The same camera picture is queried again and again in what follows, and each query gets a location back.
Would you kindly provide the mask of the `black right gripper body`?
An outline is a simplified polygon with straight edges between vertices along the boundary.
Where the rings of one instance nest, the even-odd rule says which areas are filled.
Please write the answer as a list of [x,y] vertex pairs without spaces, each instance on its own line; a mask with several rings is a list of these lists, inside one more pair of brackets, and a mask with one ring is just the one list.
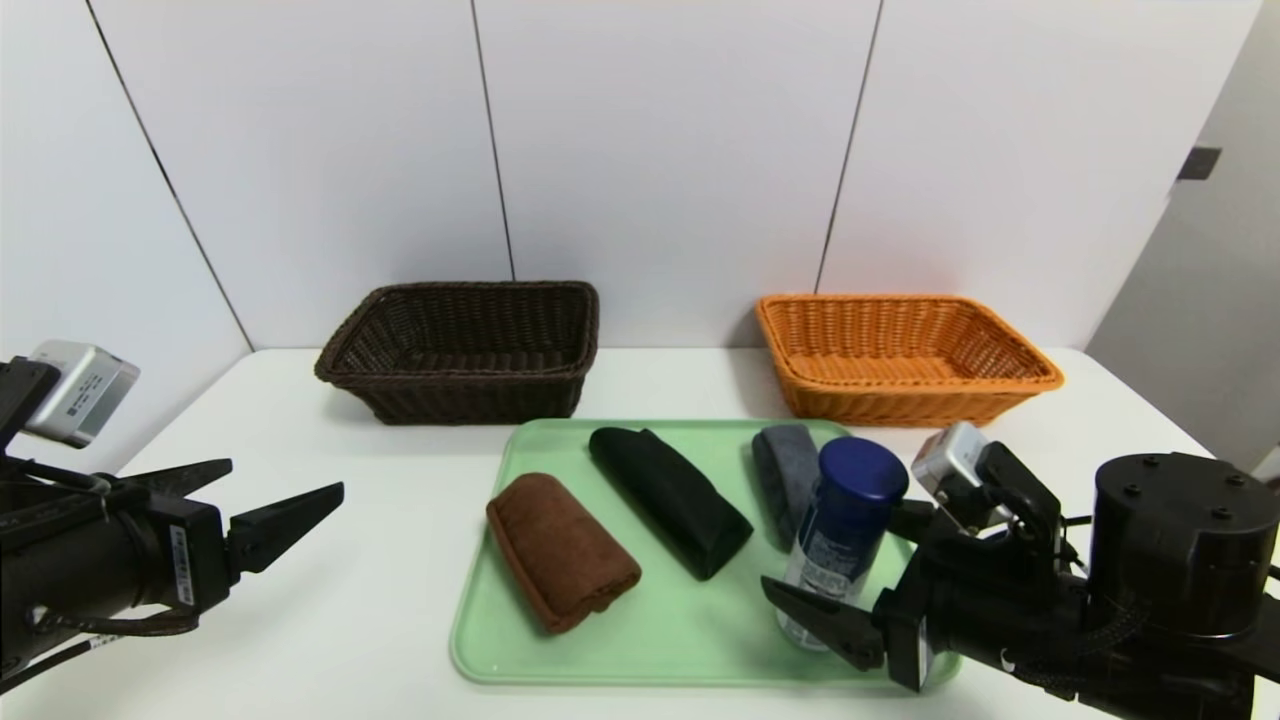
[[1014,673],[1061,651],[1080,625],[1082,583],[1070,578],[1076,553],[1064,519],[1050,529],[1047,539],[1016,530],[982,539],[937,509],[897,584],[873,609],[890,678],[920,691],[940,653]]

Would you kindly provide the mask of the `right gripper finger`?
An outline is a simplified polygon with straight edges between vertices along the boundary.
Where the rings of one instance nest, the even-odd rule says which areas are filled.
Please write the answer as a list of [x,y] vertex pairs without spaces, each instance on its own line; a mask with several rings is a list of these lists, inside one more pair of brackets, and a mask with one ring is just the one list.
[[760,577],[764,596],[782,615],[859,671],[882,667],[884,633],[872,612]]
[[927,536],[937,507],[931,501],[902,498],[890,510],[887,532],[913,544]]

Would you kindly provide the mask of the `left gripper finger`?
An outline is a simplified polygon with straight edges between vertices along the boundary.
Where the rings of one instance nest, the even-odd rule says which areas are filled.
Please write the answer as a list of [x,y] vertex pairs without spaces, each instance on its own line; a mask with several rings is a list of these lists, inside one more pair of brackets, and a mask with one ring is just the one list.
[[233,516],[225,537],[230,583],[265,571],[344,500],[346,484],[338,482]]
[[146,489],[152,495],[184,498],[233,471],[228,457],[211,459],[156,471],[124,477],[122,483]]

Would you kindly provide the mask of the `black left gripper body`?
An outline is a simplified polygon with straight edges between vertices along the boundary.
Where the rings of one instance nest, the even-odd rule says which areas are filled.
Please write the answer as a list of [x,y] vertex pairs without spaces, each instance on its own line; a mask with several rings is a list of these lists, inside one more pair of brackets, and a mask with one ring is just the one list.
[[3,488],[3,661],[179,635],[230,593],[219,510],[133,486]]

